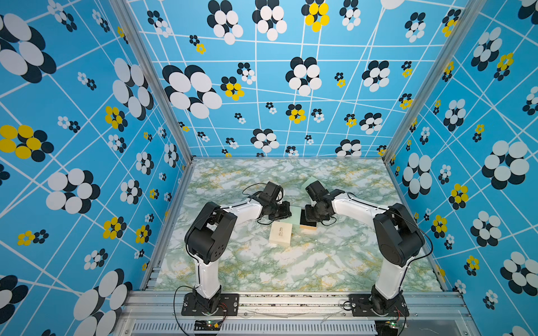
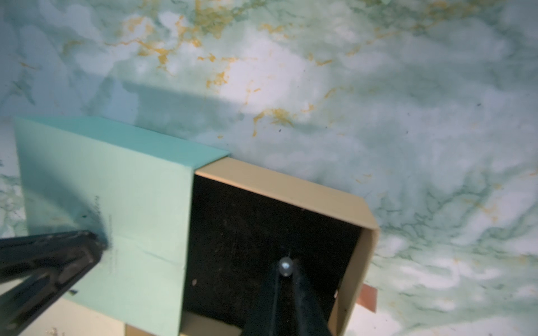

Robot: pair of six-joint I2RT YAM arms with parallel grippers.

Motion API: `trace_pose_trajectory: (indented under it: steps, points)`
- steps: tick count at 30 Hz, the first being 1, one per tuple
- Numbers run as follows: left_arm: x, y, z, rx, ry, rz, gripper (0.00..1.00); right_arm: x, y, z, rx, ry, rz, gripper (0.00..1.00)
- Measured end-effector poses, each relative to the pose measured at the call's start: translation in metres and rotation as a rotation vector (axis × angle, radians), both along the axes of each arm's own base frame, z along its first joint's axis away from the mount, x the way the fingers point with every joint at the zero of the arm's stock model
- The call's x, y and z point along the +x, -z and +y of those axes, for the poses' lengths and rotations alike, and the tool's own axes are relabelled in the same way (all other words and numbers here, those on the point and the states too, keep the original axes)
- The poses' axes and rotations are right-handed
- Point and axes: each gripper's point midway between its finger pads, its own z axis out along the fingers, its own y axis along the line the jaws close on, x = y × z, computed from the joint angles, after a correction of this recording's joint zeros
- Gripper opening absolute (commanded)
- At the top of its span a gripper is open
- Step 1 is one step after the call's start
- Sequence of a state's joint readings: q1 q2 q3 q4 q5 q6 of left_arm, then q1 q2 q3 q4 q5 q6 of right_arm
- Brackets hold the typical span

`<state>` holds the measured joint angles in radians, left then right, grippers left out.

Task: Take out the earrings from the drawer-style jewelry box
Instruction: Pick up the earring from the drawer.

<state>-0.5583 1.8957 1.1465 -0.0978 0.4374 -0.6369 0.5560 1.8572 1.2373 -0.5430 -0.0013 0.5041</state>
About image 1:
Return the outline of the cream drawer jewelry box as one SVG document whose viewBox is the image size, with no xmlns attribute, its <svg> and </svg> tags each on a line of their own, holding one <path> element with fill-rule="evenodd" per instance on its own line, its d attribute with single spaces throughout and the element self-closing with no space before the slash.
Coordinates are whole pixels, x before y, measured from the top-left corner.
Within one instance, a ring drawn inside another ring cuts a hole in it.
<svg viewBox="0 0 538 336">
<path fill-rule="evenodd" d="M 273 222 L 271 224 L 269 242 L 284 247 L 291 245 L 291 234 L 293 225 L 290 223 Z"/>
</svg>

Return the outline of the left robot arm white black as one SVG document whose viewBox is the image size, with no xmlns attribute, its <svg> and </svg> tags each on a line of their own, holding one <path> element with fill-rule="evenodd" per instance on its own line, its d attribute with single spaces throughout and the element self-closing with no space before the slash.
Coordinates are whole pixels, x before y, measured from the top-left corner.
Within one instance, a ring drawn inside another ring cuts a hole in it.
<svg viewBox="0 0 538 336">
<path fill-rule="evenodd" d="M 228 207 L 214 202 L 204 205 L 184 238 L 186 250 L 196 265 L 195 292 L 198 296 L 212 300 L 220 294 L 219 259 L 235 226 L 264 216 L 271 221 L 289 218 L 290 203 L 245 200 Z"/>
</svg>

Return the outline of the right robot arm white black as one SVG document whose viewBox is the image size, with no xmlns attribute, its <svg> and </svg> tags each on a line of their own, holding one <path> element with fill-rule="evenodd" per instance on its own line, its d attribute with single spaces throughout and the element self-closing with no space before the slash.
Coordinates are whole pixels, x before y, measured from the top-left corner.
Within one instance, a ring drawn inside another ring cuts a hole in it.
<svg viewBox="0 0 538 336">
<path fill-rule="evenodd" d="M 401 203 L 374 204 L 339 189 L 310 192 L 309 196 L 312 204 L 305 207 L 308 221 L 322 222 L 341 215 L 374 229 L 383 262 L 372 297 L 389 301 L 400 295 L 406 270 L 425 244 L 424 235 L 407 208 Z"/>
</svg>

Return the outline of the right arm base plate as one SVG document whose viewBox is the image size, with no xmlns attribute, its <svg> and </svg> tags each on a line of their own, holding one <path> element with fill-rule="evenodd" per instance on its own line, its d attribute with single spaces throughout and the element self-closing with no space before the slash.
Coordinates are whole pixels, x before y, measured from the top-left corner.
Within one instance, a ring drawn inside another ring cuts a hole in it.
<svg viewBox="0 0 538 336">
<path fill-rule="evenodd" d="M 353 316 L 358 317 L 408 317 L 409 308 L 402 294 L 387 300 L 371 294 L 350 294 L 348 300 Z"/>
</svg>

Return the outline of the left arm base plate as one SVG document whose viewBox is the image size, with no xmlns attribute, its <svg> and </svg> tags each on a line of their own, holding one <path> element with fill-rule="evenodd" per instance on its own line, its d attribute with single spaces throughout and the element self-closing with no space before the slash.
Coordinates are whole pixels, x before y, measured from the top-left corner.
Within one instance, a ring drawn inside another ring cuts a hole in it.
<svg viewBox="0 0 538 336">
<path fill-rule="evenodd" d="M 203 298 L 197 292 L 184 297 L 182 316 L 237 316 L 240 296 L 236 293 L 221 293 L 214 298 Z"/>
</svg>

